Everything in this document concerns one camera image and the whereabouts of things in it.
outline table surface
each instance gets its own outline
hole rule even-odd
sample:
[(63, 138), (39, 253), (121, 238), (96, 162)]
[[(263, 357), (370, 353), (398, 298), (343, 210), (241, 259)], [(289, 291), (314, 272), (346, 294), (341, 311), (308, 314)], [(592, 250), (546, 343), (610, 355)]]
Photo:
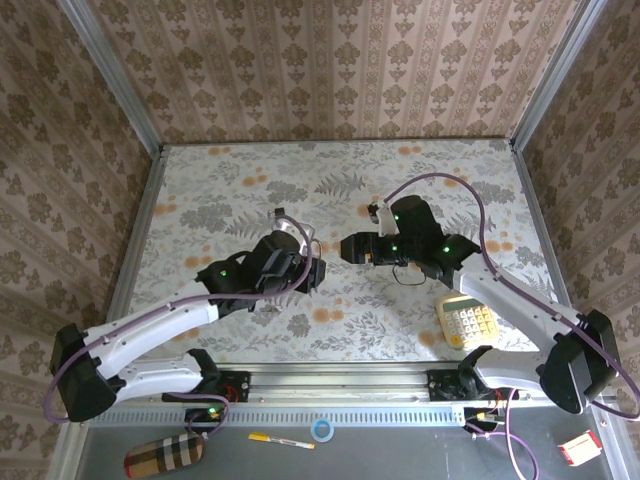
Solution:
[[(557, 445), (594, 428), (590, 414), (570, 415), (557, 408), (523, 408), (513, 412), (514, 433), (534, 451), (545, 480), (608, 480), (606, 453), (570, 467)], [(265, 428), (269, 435), (312, 442), (309, 428)], [(336, 428), (331, 441), (315, 450), (248, 440), (252, 428), (227, 427), (206, 444), (194, 466), (152, 477), (157, 480), (445, 480), (516, 478), (504, 437), (471, 440), (461, 428)], [(128, 450), (181, 433), (176, 427), (91, 428), (77, 480), (125, 479), (122, 461)], [(529, 459), (514, 447), (525, 478)]]
[[(434, 308), (451, 293), (428, 280), (398, 285), (390, 267), (343, 262), (339, 241), (375, 231), (366, 206), (416, 175), (448, 172), (468, 180), (483, 198), (490, 254), (506, 270), (546, 294), (551, 281), (522, 185), (506, 140), (421, 140), (233, 144), (170, 147), (136, 280), (131, 311), (159, 301), (215, 260), (268, 234), (267, 213), (283, 206), (311, 224), (322, 241), (328, 270), (311, 296), (259, 302), (188, 331), (150, 353), (182, 355), (205, 348), (216, 362), (459, 360)], [(478, 207), (450, 180), (414, 184), (405, 193), (427, 200), (447, 232), (477, 242)], [(406, 283), (422, 280), (400, 270)], [(501, 321), (496, 343), (504, 350), (533, 350)]]

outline calculator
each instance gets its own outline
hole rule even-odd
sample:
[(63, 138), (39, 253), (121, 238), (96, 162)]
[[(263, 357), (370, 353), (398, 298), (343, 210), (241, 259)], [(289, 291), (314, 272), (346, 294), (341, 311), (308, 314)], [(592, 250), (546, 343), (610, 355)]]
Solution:
[(499, 336), (491, 309), (468, 295), (449, 295), (436, 302), (447, 343), (457, 349), (490, 345)]

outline dark gray surface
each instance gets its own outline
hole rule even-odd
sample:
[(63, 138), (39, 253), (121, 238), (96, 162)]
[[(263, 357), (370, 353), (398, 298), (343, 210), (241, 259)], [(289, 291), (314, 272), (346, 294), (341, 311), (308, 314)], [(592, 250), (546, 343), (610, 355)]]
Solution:
[[(534, 450), (541, 479), (612, 478), (605, 454), (569, 467), (557, 445), (593, 428), (589, 414), (573, 416), (557, 408), (528, 408), (513, 413), (513, 431)], [(273, 436), (312, 442), (307, 428), (261, 428)], [(315, 450), (248, 440), (251, 428), (222, 429), (205, 445), (196, 465), (156, 475), (158, 480), (412, 480), (517, 478), (504, 437), (471, 440), (457, 428), (340, 428)], [(127, 478), (126, 452), (146, 442), (182, 433), (167, 427), (94, 428), (80, 465), (80, 480)], [(516, 446), (521, 470), (531, 478), (530, 462)]]

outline black cable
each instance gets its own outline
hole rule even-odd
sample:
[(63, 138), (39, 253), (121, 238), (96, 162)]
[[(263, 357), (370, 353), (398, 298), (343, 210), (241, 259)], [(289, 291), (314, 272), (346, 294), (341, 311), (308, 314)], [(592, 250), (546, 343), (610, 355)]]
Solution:
[(419, 285), (423, 285), (426, 281), (427, 281), (427, 276), (425, 275), (424, 272), (422, 272), (422, 274), (424, 275), (424, 280), (422, 280), (420, 283), (402, 283), (400, 280), (398, 280), (398, 275), (396, 275), (396, 267), (398, 265), (394, 265), (393, 268), (391, 269), (391, 273), (393, 273), (393, 278), (396, 279), (396, 282), (399, 285), (402, 285), (403, 287), (417, 287)]

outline wire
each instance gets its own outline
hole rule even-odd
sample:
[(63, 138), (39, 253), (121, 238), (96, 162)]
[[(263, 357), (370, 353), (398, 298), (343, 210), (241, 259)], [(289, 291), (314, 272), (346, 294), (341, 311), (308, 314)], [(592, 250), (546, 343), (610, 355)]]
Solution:
[(504, 435), (507, 440), (507, 452), (509, 453), (509, 459), (511, 460), (511, 465), (513, 465), (513, 469), (515, 470), (516, 475), (518, 475), (518, 478), (520, 480), (527, 480), (526, 477), (520, 471), (520, 467), (518, 467), (518, 463), (516, 462), (516, 456), (513, 452), (513, 445), (511, 441), (515, 440), (516, 442), (518, 442), (527, 451), (527, 453), (529, 454), (529, 457), (531, 458), (531, 462), (533, 463), (533, 480), (538, 480), (540, 475), (540, 469), (538, 468), (538, 460), (536, 459), (536, 456), (533, 453), (533, 450), (531, 450), (531, 447), (529, 447), (527, 442), (525, 442), (522, 438), (511, 433), (511, 418), (510, 418), (511, 400), (513, 400), (513, 396), (515, 395), (516, 391), (517, 390), (515, 388), (512, 389), (511, 392), (509, 392), (509, 397), (507, 398), (507, 407), (506, 407), (506, 413), (505, 413), (506, 420), (504, 425), (504, 432), (485, 432), (481, 428), (469, 422), (467, 422), (465, 426), (475, 431), (476, 433), (487, 437), (487, 439), (489, 439), (494, 435), (500, 435), (500, 436)]
[(398, 284), (402, 285), (403, 287), (417, 287), (419, 285), (423, 285), (424, 282), (427, 281), (427, 276), (425, 275), (424, 272), (422, 272), (422, 274), (424, 275), (424, 280), (422, 280), (420, 283), (402, 283), (400, 280), (398, 280), (398, 275), (396, 275), (396, 267), (398, 265), (394, 265), (393, 268), (391, 269), (391, 273), (393, 274), (393, 278), (396, 279), (396, 282), (398, 282)]
[[(513, 445), (511, 445), (511, 400), (513, 400), (513, 396), (516, 393), (516, 389), (513, 388), (510, 392), (509, 392), (509, 397), (507, 398), (507, 408), (505, 409), (505, 421), (504, 421), (504, 433), (505, 433), (505, 437), (507, 438), (507, 452), (509, 452), (509, 458), (511, 459), (511, 465), (513, 465), (513, 469), (516, 471), (516, 474), (518, 475), (518, 477), (520, 478), (520, 480), (526, 480), (524, 478), (524, 475), (522, 474), (522, 472), (520, 471), (520, 467), (518, 467), (518, 462), (516, 462), (516, 456), (513, 454)], [(529, 449), (529, 446), (523, 442), (523, 445), (525, 445), (527, 450)], [(535, 473), (533, 474), (533, 478), (536, 479), (538, 478), (538, 465), (536, 462), (535, 457), (533, 456), (533, 453), (529, 453), (529, 455), (531, 455), (531, 458), (533, 459), (533, 464), (534, 464), (534, 468), (535, 468)]]
[(502, 401), (502, 394), (500, 393), (500, 390), (495, 388), (493, 391), (496, 394), (496, 406), (493, 407), (491, 410), (489, 410), (489, 413), (495, 412), (498, 409), (498, 407), (500, 406), (500, 402)]
[[(221, 403), (224, 404), (224, 407), (225, 407), (224, 415), (220, 418), (220, 422), (218, 422), (218, 425), (213, 427), (210, 431), (206, 432), (207, 433), (207, 438), (210, 435), (213, 435), (214, 433), (216, 433), (218, 430), (220, 430), (220, 428), (222, 428), (222, 426), (227, 421), (227, 417), (229, 416), (229, 412), (231, 411), (231, 405), (229, 404), (229, 400), (227, 400), (226, 398), (224, 398), (221, 395), (214, 395), (212, 393), (170, 393), (169, 395), (173, 395), (174, 397), (181, 398), (183, 400), (207, 399), (207, 400), (215, 400), (217, 402), (221, 402)], [(193, 422), (195, 421), (195, 419), (197, 417), (199, 417), (201, 415), (203, 415), (203, 414), (192, 415), (191, 418), (189, 418), (189, 421), (187, 422), (187, 431), (189, 433), (191, 433), (191, 431), (192, 431)]]
[(235, 401), (233, 401), (234, 405), (238, 404), (238, 400), (240, 400), (240, 395), (238, 394), (238, 390), (236, 390), (235, 387), (232, 387), (231, 385), (225, 385), (225, 388), (227, 389), (227, 398), (229, 399), (229, 401), (231, 402), (231, 395), (235, 395)]
[(620, 363), (613, 357), (613, 355), (611, 355), (604, 348), (602, 348), (598, 344), (598, 342), (593, 340), (589, 336), (589, 334), (587, 334), (579, 326), (575, 325), (573, 322), (571, 322), (569, 319), (567, 319), (564, 315), (560, 314), (555, 308), (553, 308), (550, 305), (547, 305), (545, 302), (539, 301), (537, 298), (533, 297), (532, 295), (530, 295), (529, 293), (525, 292), (521, 288), (519, 288), (516, 285), (512, 284), (511, 282), (509, 282), (509, 280), (504, 278), (504, 276), (499, 274), (498, 269), (493, 264), (493, 261), (491, 260), (491, 257), (489, 257), (489, 253), (488, 253), (487, 248), (486, 248), (486, 243), (485, 243), (485, 238), (484, 238), (484, 226), (485, 226), (485, 223), (486, 223), (486, 218), (485, 218), (486, 217), (486, 212), (485, 212), (485, 209), (484, 209), (484, 204), (482, 203), (482, 198), (480, 198), (480, 195), (478, 195), (478, 192), (476, 192), (475, 189), (471, 185), (469, 185), (467, 182), (465, 182), (461, 178), (456, 177), (455, 175), (451, 175), (449, 173), (425, 173), (423, 175), (419, 175), (419, 176), (417, 176), (415, 178), (412, 178), (408, 182), (405, 182), (403, 185), (401, 185), (396, 190), (394, 190), (391, 194), (389, 194), (384, 199), (384, 202), (385, 203), (389, 203), (389, 201), (393, 197), (395, 197), (398, 193), (400, 193), (402, 190), (407, 188), (409, 185), (412, 185), (412, 184), (414, 184), (414, 183), (416, 183), (416, 182), (418, 182), (420, 180), (426, 180), (428, 178), (434, 178), (434, 177), (449, 178), (451, 180), (454, 180), (454, 181), (458, 182), (460, 185), (462, 185), (467, 190), (469, 190), (469, 192), (471, 192), (471, 195), (473, 195), (473, 197), (475, 198), (476, 202), (478, 203), (478, 208), (480, 209), (480, 232), (479, 232), (478, 236), (480, 238), (481, 254), (482, 254), (482, 257), (484, 258), (485, 263), (487, 264), (487, 268), (494, 275), (494, 278), (496, 280), (498, 280), (500, 283), (502, 283), (503, 285), (505, 285), (507, 288), (509, 288), (511, 291), (517, 293), (518, 295), (520, 295), (525, 300), (528, 300), (530, 303), (532, 303), (533, 305), (535, 305), (538, 308), (540, 308), (541, 310), (543, 310), (545, 313), (548, 313), (549, 315), (552, 315), (552, 316), (558, 318), (558, 321), (560, 321), (563, 325), (565, 325), (568, 328), (570, 328), (587, 345), (589, 345), (602, 358), (604, 358), (605, 361), (611, 367), (613, 367), (613, 369), (616, 372), (618, 372), (620, 374), (620, 376), (624, 379), (624, 381), (627, 382), (627, 385), (629, 385), (629, 388), (631, 389), (631, 391), (633, 392), (633, 394), (636, 397), (636, 401), (638, 403), (638, 412), (636, 412), (636, 413), (621, 412), (619, 410), (615, 410), (615, 409), (613, 409), (611, 407), (608, 407), (608, 406), (606, 406), (606, 405), (604, 405), (604, 404), (602, 404), (602, 403), (600, 403), (600, 402), (598, 402), (596, 400), (593, 400), (591, 403), (593, 405), (595, 405), (596, 407), (604, 410), (605, 412), (611, 413), (612, 415), (616, 415), (616, 416), (624, 418), (626, 420), (630, 420), (630, 421), (633, 421), (633, 422), (640, 420), (640, 388), (633, 381), (633, 379), (627, 373), (627, 371), (624, 368), (622, 368)]
[(288, 215), (280, 215), (278, 218), (291, 222), (291, 224), (298, 229), (298, 231), (302, 235), (302, 238), (304, 239), (305, 244), (307, 245), (307, 261), (305, 262), (302, 275), (300, 275), (300, 277), (298, 277), (296, 281), (288, 285), (284, 290), (279, 292), (273, 292), (273, 293), (235, 293), (235, 294), (214, 293), (214, 294), (207, 294), (207, 295), (194, 295), (192, 297), (185, 297), (180, 300), (176, 300), (175, 302), (168, 302), (165, 305), (155, 308), (150, 312), (140, 315), (138, 318), (131, 320), (128, 323), (125, 323), (124, 325), (111, 331), (109, 334), (104, 335), (94, 340), (90, 344), (80, 348), (73, 355), (71, 355), (66, 362), (62, 364), (62, 366), (58, 369), (56, 374), (53, 376), (53, 380), (51, 380), (51, 383), (47, 387), (47, 391), (45, 393), (44, 400), (42, 402), (42, 410), (45, 418), (51, 423), (57, 423), (57, 424), (63, 424), (69, 421), (68, 418), (57, 417), (53, 415), (53, 413), (51, 413), (51, 402), (53, 401), (55, 388), (58, 386), (60, 379), (67, 372), (67, 370), (69, 370), (71, 365), (73, 365), (76, 362), (76, 360), (82, 357), (85, 353), (90, 352), (91, 350), (96, 348), (98, 345), (101, 345), (102, 343), (109, 341), (111, 338), (114, 338), (117, 335), (121, 335), (124, 332), (131, 330), (133, 327), (137, 327), (138, 325), (143, 324), (148, 320), (155, 318), (156, 315), (158, 315), (159, 313), (164, 312), (166, 310), (179, 308), (184, 305), (189, 305), (194, 302), (209, 301), (209, 300), (267, 300), (269, 298), (275, 298), (275, 297), (279, 297), (280, 295), (285, 295), (289, 292), (294, 291), (296, 288), (302, 285), (302, 282), (307, 278), (307, 276), (309, 275), (309, 272), (311, 271), (311, 264), (313, 261), (313, 251), (311, 249), (311, 240), (309, 240), (309, 236), (307, 235), (307, 232), (305, 232), (302, 225), (300, 225), (296, 220), (294, 220)]

